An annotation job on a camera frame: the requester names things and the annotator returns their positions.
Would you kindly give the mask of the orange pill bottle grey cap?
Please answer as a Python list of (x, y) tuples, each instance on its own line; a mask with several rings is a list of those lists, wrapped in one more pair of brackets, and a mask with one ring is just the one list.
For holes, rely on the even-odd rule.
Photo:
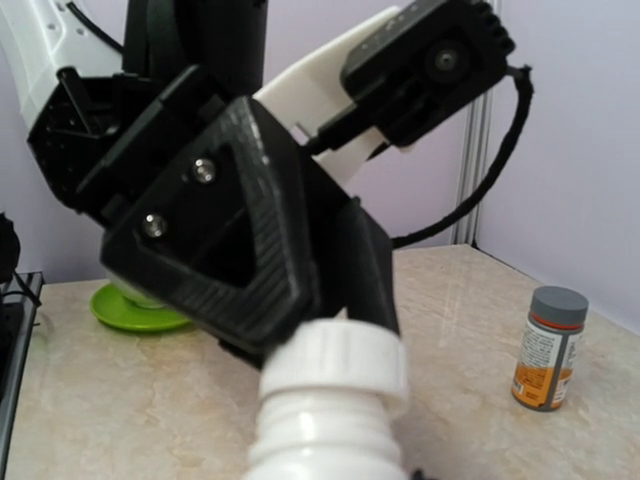
[(511, 385), (518, 403), (544, 412), (562, 406), (588, 310), (587, 298), (574, 290), (534, 290)]

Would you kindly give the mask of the small white bottle cap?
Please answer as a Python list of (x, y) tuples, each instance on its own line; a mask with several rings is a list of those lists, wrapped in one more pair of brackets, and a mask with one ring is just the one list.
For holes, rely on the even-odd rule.
[(373, 394), (390, 414), (400, 415), (409, 403), (405, 345), (390, 330), (361, 321), (305, 323), (268, 356), (259, 394), (265, 398), (302, 389)]

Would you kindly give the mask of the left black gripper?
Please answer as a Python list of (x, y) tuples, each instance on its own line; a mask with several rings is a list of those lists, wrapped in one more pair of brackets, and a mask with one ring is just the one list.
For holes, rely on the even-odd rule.
[(80, 182), (74, 210), (111, 225), (169, 165), (108, 231), (102, 261), (257, 355), (318, 313), (319, 280), (300, 150), (289, 132), (244, 97), (195, 138), (229, 98), (206, 67), (186, 68)]

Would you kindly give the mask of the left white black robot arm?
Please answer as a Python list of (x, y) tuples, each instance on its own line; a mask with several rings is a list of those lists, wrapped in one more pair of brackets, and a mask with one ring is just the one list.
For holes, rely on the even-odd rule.
[(399, 332), (386, 232), (261, 99), (265, 1), (132, 1), (115, 44), (72, 1), (5, 1), (27, 142), (106, 269), (261, 362), (348, 312)]

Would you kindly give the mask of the small white pill bottle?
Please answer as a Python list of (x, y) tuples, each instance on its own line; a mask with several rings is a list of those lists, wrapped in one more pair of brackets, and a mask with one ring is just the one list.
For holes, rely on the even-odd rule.
[(262, 400), (245, 479), (405, 479), (391, 417), (376, 395), (299, 390)]

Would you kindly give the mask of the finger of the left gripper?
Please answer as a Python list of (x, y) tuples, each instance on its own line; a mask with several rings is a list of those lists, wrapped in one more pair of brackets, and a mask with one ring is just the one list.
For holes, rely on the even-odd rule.
[(393, 248), (386, 231), (352, 198), (345, 213), (346, 307), (351, 319), (400, 335), (394, 297)]

